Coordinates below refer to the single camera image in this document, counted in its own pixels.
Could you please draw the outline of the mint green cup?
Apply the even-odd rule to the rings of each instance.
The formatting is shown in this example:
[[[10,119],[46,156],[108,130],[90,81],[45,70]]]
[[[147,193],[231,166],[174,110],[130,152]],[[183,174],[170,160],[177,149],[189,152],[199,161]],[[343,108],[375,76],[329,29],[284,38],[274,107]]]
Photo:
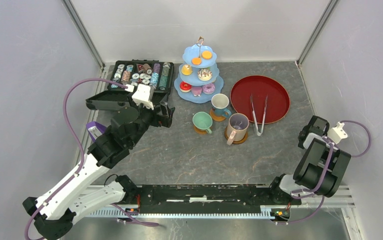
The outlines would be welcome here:
[[[194,126],[201,130],[207,130],[209,128],[211,129],[213,125],[213,119],[208,113],[201,111],[193,115],[192,123]]]

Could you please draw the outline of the tan wooden coaster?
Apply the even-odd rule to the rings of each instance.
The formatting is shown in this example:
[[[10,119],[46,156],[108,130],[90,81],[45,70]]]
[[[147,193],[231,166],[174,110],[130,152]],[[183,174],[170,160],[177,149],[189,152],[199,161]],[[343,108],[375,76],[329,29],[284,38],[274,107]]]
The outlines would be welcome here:
[[[212,130],[209,128],[209,129],[200,129],[198,127],[196,127],[195,125],[193,126],[193,129],[196,133],[200,134],[200,135],[206,135],[206,134],[212,134]]]

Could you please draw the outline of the pink mousse cake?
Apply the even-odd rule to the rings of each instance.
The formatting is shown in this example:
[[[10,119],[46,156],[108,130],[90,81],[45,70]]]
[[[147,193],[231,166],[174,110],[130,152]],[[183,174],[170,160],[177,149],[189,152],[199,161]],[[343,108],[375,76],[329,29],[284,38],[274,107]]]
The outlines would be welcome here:
[[[193,94],[194,97],[200,97],[202,94],[203,88],[202,86],[193,86],[191,88],[191,93]]]

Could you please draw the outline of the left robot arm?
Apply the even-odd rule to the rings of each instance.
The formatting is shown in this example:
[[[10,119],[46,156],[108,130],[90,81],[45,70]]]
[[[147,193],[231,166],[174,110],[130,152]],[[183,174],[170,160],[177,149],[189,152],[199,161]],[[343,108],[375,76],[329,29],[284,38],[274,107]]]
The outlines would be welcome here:
[[[175,108],[163,101],[154,109],[143,104],[123,107],[112,117],[105,132],[83,153],[76,167],[57,185],[40,197],[23,201],[30,215],[24,237],[29,239],[29,228],[33,224],[41,239],[58,240],[90,213],[121,201],[132,203],[137,191],[125,176],[92,193],[84,195],[83,192],[126,158],[150,126],[169,128],[174,112]]]

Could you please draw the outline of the medium brown wooden coaster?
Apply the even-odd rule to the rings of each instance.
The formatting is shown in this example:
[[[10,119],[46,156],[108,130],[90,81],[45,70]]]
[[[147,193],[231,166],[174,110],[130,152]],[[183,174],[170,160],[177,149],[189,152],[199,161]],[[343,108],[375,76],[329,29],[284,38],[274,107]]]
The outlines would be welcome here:
[[[247,140],[248,135],[249,135],[248,132],[246,132],[245,135],[244,135],[244,137],[243,137],[241,140],[234,140],[234,141],[232,142],[232,144],[234,144],[234,145],[240,145],[240,144],[244,143],[244,142]],[[224,129],[224,137],[225,137],[226,140],[229,139],[229,136],[227,135],[227,129],[226,129],[226,128]]]

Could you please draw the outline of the black poker chip case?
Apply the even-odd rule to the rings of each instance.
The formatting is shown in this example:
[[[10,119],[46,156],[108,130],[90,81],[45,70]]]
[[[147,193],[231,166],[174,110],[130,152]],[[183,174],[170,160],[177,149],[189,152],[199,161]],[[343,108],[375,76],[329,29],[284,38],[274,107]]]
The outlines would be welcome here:
[[[123,85],[130,85],[132,90],[108,83],[107,90],[85,100],[90,110],[117,111],[129,106],[131,96],[139,85],[153,89],[151,101],[154,104],[166,102],[171,93],[174,77],[174,64],[158,60],[118,60],[110,75],[110,80]]]

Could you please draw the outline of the round red serving tray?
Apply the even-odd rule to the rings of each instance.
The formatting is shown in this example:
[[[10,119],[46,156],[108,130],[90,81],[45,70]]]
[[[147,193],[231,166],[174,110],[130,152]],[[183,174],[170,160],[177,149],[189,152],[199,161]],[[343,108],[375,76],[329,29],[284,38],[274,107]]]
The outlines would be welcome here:
[[[287,90],[276,80],[262,76],[250,75],[238,80],[230,92],[232,108],[257,123],[265,117],[266,124],[278,122],[288,113],[291,100]]]

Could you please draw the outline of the white mug blue handle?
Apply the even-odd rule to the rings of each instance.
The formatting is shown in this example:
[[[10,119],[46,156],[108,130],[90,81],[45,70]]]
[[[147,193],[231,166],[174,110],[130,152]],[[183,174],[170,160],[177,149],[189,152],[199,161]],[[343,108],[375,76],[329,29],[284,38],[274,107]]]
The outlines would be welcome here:
[[[230,100],[225,94],[218,93],[211,98],[212,109],[217,116],[229,118],[232,115],[228,109],[229,104]]]

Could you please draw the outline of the round orange waffle cookie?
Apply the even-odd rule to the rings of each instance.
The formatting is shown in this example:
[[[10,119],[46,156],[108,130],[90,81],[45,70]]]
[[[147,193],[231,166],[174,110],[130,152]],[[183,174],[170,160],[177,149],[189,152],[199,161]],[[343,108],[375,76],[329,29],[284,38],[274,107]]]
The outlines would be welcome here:
[[[205,50],[201,53],[201,57],[205,60],[210,60],[213,57],[213,54],[209,50]]]

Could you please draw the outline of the red frosted donut cake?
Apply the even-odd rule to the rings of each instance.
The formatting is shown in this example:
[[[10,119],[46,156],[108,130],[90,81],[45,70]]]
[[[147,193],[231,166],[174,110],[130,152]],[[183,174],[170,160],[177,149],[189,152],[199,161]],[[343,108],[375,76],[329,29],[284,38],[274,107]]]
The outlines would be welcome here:
[[[186,83],[184,81],[182,81],[180,84],[179,84],[179,89],[181,92],[183,93],[188,93],[191,91],[192,89],[192,85],[190,85],[189,83]]]

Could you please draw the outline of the yellow mousse cake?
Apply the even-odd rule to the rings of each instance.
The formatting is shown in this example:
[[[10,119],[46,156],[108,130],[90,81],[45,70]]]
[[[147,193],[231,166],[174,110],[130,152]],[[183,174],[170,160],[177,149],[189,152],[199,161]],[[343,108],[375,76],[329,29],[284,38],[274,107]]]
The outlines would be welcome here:
[[[189,64],[183,64],[181,67],[181,73],[185,76],[189,76],[193,73],[193,68]]]

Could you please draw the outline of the rose gold marble mug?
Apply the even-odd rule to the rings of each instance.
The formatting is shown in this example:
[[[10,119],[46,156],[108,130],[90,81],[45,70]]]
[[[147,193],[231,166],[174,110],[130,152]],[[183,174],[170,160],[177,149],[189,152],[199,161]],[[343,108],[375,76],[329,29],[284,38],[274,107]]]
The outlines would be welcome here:
[[[233,145],[233,141],[240,141],[248,131],[250,122],[246,115],[242,113],[234,113],[229,119],[226,127],[229,139],[227,144]]]

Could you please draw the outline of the white chocolate drizzled donut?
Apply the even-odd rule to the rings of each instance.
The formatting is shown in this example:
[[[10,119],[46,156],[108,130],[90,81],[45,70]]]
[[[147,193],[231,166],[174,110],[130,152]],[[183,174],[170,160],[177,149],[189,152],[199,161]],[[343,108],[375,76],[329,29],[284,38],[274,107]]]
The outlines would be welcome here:
[[[209,68],[201,68],[197,72],[198,79],[201,81],[209,81],[212,79],[213,73]]]

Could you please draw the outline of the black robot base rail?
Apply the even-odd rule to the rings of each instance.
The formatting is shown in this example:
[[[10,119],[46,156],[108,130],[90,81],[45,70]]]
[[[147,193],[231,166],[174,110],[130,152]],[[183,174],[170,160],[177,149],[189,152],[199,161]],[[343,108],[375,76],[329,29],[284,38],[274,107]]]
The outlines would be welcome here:
[[[292,210],[352,209],[347,186],[332,197],[293,199],[268,184],[138,185],[136,195],[118,204],[139,219],[270,219]]]

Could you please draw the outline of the purple sprinkled donut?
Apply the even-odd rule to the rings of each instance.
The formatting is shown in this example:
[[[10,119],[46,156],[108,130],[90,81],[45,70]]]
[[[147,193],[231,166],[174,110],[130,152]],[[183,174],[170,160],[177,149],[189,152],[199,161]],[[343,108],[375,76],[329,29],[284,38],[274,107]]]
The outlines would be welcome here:
[[[208,83],[202,86],[202,92],[206,95],[211,95],[215,92],[216,87],[213,83]]]

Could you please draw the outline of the light orange wooden coaster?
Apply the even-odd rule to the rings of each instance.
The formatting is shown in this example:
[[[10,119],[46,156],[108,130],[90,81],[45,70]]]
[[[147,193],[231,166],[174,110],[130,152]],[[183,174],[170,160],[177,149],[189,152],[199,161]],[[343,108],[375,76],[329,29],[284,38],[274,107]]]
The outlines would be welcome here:
[[[224,121],[225,119],[226,119],[226,117],[225,116],[217,116],[216,114],[215,114],[215,112],[214,112],[214,110],[213,109],[211,109],[210,111],[209,111],[209,115],[211,116],[211,118],[214,120],[214,121],[216,121],[216,122],[222,122],[222,121]]]

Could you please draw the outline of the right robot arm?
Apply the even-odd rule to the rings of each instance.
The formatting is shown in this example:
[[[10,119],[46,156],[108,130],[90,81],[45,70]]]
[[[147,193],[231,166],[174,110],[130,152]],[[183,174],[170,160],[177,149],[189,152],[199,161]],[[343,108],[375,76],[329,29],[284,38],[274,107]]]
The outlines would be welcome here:
[[[269,186],[268,198],[274,204],[322,196],[332,197],[338,190],[351,155],[338,148],[349,135],[345,124],[330,126],[319,116],[312,116],[298,135],[298,147],[305,150],[293,174],[276,177]]]

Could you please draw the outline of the blue three-tier cake stand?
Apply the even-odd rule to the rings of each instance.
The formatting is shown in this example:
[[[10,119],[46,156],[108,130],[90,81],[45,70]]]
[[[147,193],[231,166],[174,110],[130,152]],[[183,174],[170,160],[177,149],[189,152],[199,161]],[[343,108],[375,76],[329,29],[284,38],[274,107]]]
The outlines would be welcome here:
[[[181,99],[204,104],[221,93],[224,80],[216,63],[217,57],[214,50],[205,45],[202,36],[184,50],[183,63],[178,67],[178,77],[174,81]]]

